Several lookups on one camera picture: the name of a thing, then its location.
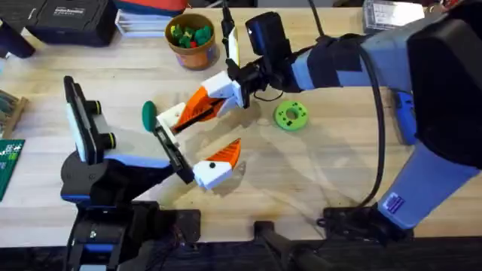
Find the wooden blocks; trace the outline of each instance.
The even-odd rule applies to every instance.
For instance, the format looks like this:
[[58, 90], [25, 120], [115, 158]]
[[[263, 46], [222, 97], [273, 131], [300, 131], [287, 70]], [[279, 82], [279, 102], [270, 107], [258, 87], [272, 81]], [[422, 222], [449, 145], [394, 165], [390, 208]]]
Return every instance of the wooden blocks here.
[[26, 98], [18, 99], [0, 90], [0, 133], [2, 134], [2, 139], [11, 137], [27, 102]]

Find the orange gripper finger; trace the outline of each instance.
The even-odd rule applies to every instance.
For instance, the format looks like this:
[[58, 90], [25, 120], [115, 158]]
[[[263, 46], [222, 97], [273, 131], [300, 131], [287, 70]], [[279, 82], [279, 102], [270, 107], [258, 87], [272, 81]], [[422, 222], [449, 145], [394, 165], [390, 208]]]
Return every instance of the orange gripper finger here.
[[187, 122], [197, 118], [201, 114], [205, 114], [207, 111], [210, 112], [197, 121], [206, 121], [216, 117], [219, 109], [221, 109], [222, 106], [221, 100], [222, 99], [219, 98], [208, 97], [206, 89], [204, 87], [200, 87], [197, 92], [189, 99], [186, 107], [182, 111], [178, 123], [176, 123], [172, 129], [174, 131], [179, 130]]
[[238, 163], [240, 153], [241, 139], [236, 139], [206, 160], [212, 162], [228, 162], [234, 169], [234, 166]]

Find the green circuit board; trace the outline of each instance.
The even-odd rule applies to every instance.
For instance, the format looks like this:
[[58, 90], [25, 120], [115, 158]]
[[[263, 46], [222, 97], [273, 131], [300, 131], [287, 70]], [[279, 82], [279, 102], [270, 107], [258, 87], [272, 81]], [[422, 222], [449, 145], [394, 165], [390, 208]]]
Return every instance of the green circuit board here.
[[23, 139], [0, 140], [0, 202], [3, 200], [10, 177], [14, 173], [24, 143]]

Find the cable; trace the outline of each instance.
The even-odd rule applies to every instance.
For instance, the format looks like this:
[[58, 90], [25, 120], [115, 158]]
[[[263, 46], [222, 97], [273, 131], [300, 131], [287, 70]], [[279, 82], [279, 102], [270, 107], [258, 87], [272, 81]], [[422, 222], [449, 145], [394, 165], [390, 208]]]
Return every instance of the cable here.
[[253, 93], [253, 97], [255, 97], [256, 99], [260, 100], [260, 101], [263, 101], [263, 102], [272, 102], [272, 101], [276, 101], [277, 99], [281, 98], [281, 96], [283, 96], [284, 92], [281, 91], [281, 93], [274, 99], [265, 99], [265, 98], [261, 98], [260, 96], [257, 96], [256, 93], [258, 93], [258, 90]]
[[313, 16], [315, 17], [315, 23], [316, 23], [316, 27], [318, 28], [319, 36], [324, 37], [325, 33], [323, 32], [322, 24], [319, 22], [318, 11], [316, 11], [315, 4], [313, 3], [313, 0], [308, 0], [308, 3], [310, 4], [311, 11], [313, 12]]
[[[313, 11], [313, 16], [315, 17], [316, 26], [318, 27], [318, 31], [320, 36], [325, 36], [323, 32], [321, 23], [319, 21], [318, 12], [315, 9], [315, 5], [313, 4], [313, 0], [308, 0], [310, 3], [310, 7]], [[382, 97], [380, 93], [380, 85], [377, 79], [377, 75], [375, 74], [374, 64], [371, 61], [370, 56], [368, 55], [367, 51], [359, 44], [358, 51], [360, 53], [360, 57], [363, 60], [365, 67], [367, 68], [368, 77], [370, 78], [371, 88], [374, 93], [374, 102], [375, 102], [375, 110], [377, 112], [377, 122], [378, 122], [378, 164], [377, 164], [377, 176], [375, 178], [374, 186], [371, 189], [371, 192], [346, 216], [344, 221], [348, 220], [353, 214], [358, 212], [360, 209], [365, 207], [377, 194], [378, 190], [380, 189], [380, 184], [383, 178], [383, 169], [385, 166], [385, 146], [386, 146], [386, 135], [385, 135], [385, 117], [383, 113], [383, 103]], [[316, 224], [320, 227], [325, 226], [325, 219], [320, 218], [316, 220]], [[316, 249], [318, 251], [322, 246], [326, 244], [326, 242], [330, 238], [324, 240], [324, 242]]]
[[382, 95], [380, 93], [380, 85], [378, 83], [377, 75], [375, 74], [374, 64], [371, 61], [370, 55], [361, 46], [358, 46], [360, 57], [367, 68], [368, 77], [370, 78], [371, 88], [374, 92], [375, 110], [377, 111], [378, 119], [378, 165], [377, 177], [371, 192], [363, 199], [350, 214], [356, 213], [361, 208], [365, 207], [377, 194], [380, 184], [382, 183], [383, 168], [385, 167], [385, 116], [383, 113]]

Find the green gear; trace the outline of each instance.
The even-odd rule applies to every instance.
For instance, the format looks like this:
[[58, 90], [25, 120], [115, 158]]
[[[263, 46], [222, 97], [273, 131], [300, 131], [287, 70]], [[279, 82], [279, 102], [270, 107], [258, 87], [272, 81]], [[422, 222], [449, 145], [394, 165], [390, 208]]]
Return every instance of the green gear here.
[[284, 101], [274, 111], [274, 120], [281, 128], [296, 131], [307, 125], [308, 110], [299, 102]]

